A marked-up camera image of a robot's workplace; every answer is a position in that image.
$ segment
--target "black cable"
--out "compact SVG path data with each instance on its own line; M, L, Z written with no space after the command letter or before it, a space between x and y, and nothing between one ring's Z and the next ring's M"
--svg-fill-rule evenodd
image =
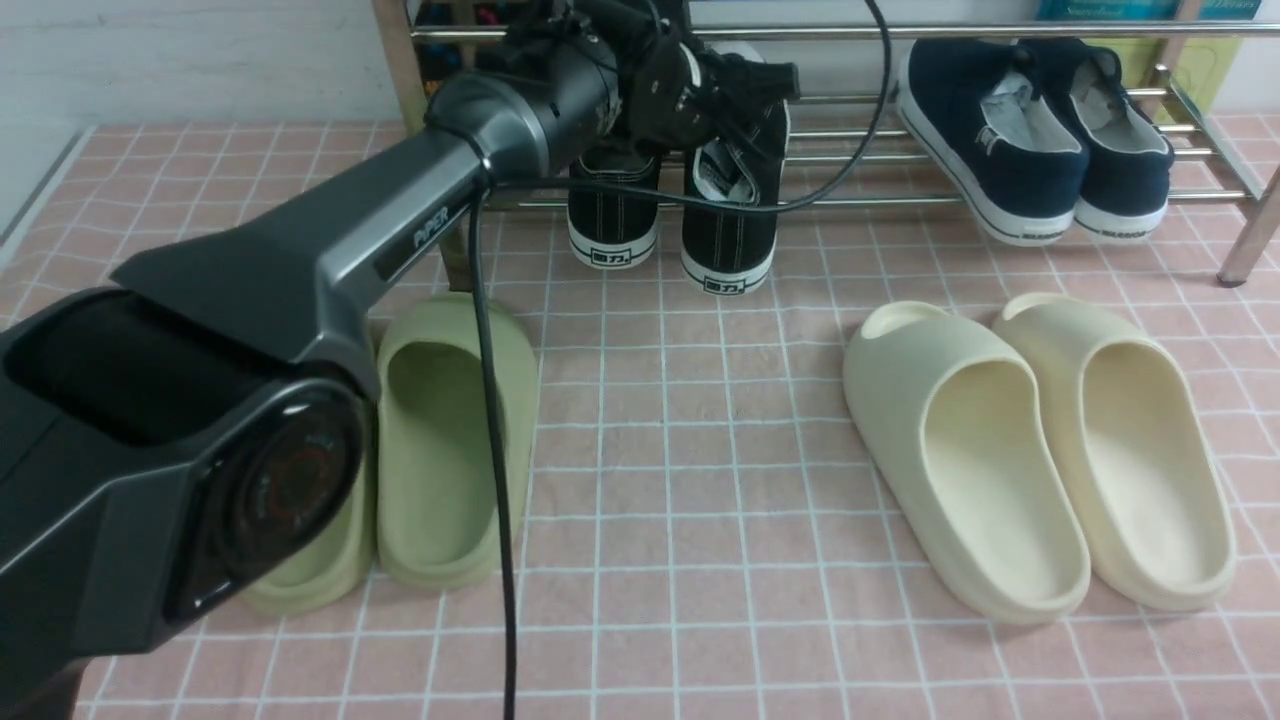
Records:
M879 132L879 124L884 115L884 108L888 105L888 91L890 82L892 81L892 67L893 67L893 41L888 33L888 23L884 20L884 14L881 12L877 0L863 0L867 9L872 14L872 19L876 20L876 28L879 31L881 47L883 50L883 64L884 69L881 73L881 87L879 95L876 99L876 109L872 111L870 124L867 127L867 135L863 136L861 142L854 150L854 154L849 156L840 172L836 173L833 178L827 181L826 184L818 190L810 192L809 195L797 197L796 200L788 200L786 202L780 202L769 208L755 208L750 205L731 205L726 202L716 202L714 200L703 200L700 197L689 197L685 195L675 195L671 192L662 192L660 190L648 190L643 187L627 187L613 183L604 183L599 181L579 179L579 178L539 178L539 179L518 179L507 181L494 184L495 191L503 190L579 190L584 192L598 192L600 195L632 197L635 200L652 200L660 202L675 202L685 208L698 208L701 210L710 210L713 213L732 213L739 215L778 215L782 213L791 213L794 210L800 210L808 208L814 202L822 200L831 195L833 190L840 187L849 176L854 172L854 167L863 155L867 154L867 147L870 141Z
M511 560L511 498L507 495L507 446L502 438L502 410L498 378L493 369L493 336L489 331L489 301L484 291L480 263L480 211L488 190L476 192L468 228L467 260L471 263L471 300L475 302L476 331L480 336L480 372L484 375L485 418L489 421L489 450L493 454L493 482L498 491L498 543L502 559L502 607L507 620L507 675L503 684L502 716L516 720L516 573Z
M716 213L737 213L744 215L778 215L813 205L814 202L831 195L831 192L844 183L845 179L849 178L850 173L854 172L854 167L863 159L863 155L867 154L868 145L870 145L870 141L879 131L881 119L884 115L884 108L888 105L888 91L893 67L893 45L890 38L888 24L884 20L883 13L881 13L877 0L863 1L867 4L867 9L870 12L872 18L876 20L876 27L879 29L881 46L883 49L884 67L881 73L879 96L876 100L876 109L872 111L872 120L867 128L867 135L863 136L861 142L854 150L854 154L850 155L849 161L846 161L840 172L836 173L836 177L814 192L772 208L753 208L714 202L710 200L673 195L657 190L625 187L620 184L584 181L577 178L513 181L497 183L494 190L580 190L599 192L602 195L634 197L637 200L668 201L685 208L700 208L703 210L712 210ZM657 14L657 8L653 5L652 0L649 1L649 8L654 14ZM503 615L506 616L507 634L507 670L503 683L502 716L503 720L516 720L516 573L511 559L511 502L507 495L507 454L506 445L502 438L502 413L500 404L498 401L498 380L493 369L493 337L489 331L489 302L485 297L484 270L480 258L480 213L483 211L484 202L488 199L489 190L480 190L476 192L476 201L471 210L468 227L467 260L471 264L471 297L475 302L476 329L480 336L480 369L484 375L485 416L489 423L489 448L493 452L493 477L494 486L498 492L498 542L502 546L499 548L502 559L502 606Z

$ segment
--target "sneaker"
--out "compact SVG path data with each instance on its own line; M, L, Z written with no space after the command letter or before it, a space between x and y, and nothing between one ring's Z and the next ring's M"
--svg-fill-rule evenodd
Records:
M1089 154L1044 99L1028 49L918 41L899 69L897 109L992 237L1041 246L1070 228Z
M1174 149L1120 85L1120 58L1078 38L1024 40L1044 96L1089 150L1075 222L1100 242L1140 242L1169 209Z
M570 177L658 190L662 158L600 146L568 169ZM600 192L570 191L568 237L573 255L600 270L644 263L658 243L658 204Z
M685 195L759 208L777 205L791 135L787 102L751 101L750 87L742 87L742 78L750 74L742 61L763 59L750 45L723 42L709 47L721 55L716 60L721 63L721 86L742 90L740 100L724 108L740 132L722 132L685 154ZM742 69L741 77L733 77L735 65ZM698 286L712 295L745 295L764 282L773 264L778 217L686 208L681 234L680 260Z

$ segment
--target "navy canvas shoe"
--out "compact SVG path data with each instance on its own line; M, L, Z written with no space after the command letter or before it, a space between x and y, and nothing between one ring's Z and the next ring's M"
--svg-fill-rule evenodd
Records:
M899 69L897 108L992 237L1041 246L1070 228L1088 149L1046 101L1025 47L918 41Z
M1075 222L1100 242L1147 240L1169 208L1174 149L1120 85L1120 58L1076 38L1024 40L1044 96L1089 149Z

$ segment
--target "white rubber sole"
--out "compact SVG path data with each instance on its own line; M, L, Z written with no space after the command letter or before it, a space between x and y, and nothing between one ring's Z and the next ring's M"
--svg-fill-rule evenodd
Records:
M685 268L689 279L694 281L694 284L700 287L703 292L726 296L746 295L764 284L764 279L769 277L774 249L777 249L777 237L774 237L774 245L769 249L769 254L759 265L736 273L704 268L690 258L689 251L684 247L680 249L680 264Z
M955 151L942 140L933 123L915 102L911 95L911 85L908 82L911 53L901 60L897 81L897 114L915 140L924 147L924 151L942 168L951 181L960 188L965 204L973 210L978 224L991 237L1009 245L1019 247L1043 247L1061 240L1071 227L1074 213L1066 213L1055 218L1024 218L996 205L982 186L978 178L965 165Z
M1135 245L1146 242L1151 233L1156 232L1160 222L1165 219L1169 210L1166 202L1155 213L1146 215L1116 215L1100 210L1089 205L1082 197L1075 204L1075 223L1084 228L1084 232L1094 242L1102 245Z
M658 222L653 223L643 236L631 242L598 242L580 233L573 223L568 225L570 246L573 247L573 256L589 268L596 270L625 270L635 268L653 255L653 249L658 245Z
M717 53L737 53L739 55L746 58L748 60L764 61L764 58L751 46L749 42L744 41L728 41L717 42L712 46ZM787 141L783 143L783 152L790 150L791 146L791 104L783 101L782 111L787 118ZM778 168L777 182L782 184L782 174L787 169L787 159L783 155L782 165ZM755 288L764 283L764 279L769 277L769 268L773 266L773 251L778 247L778 234L773 233L773 243L769 246L769 254L764 256L754 268L748 268L746 270L739 270L736 273L726 273L723 270L713 270L710 268L704 268L696 260L689 256L689 250L684 245L680 247L680 264L685 268L685 274L689 279L694 282L698 287L707 292L708 295L723 295L723 296L737 296L748 295L754 292Z

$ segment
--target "black canvas sneaker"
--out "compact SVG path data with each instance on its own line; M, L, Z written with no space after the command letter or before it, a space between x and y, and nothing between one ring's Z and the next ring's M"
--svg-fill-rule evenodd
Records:
M570 177L658 190L660 156L600 146L570 165ZM658 243L658 204L602 192L570 191L568 237L573 255L593 268L634 268Z
M726 124L717 140L685 154L685 193L717 202L767 208L777 205L786 163L791 117L785 100L755 102L750 87L735 83L744 60L763 61L745 42L713 44L722 56L722 87L735 88L723 110ZM741 78L749 77L742 69ZM712 295L745 295L764 282L773 263L777 215L735 215L685 209L681 263L685 273Z

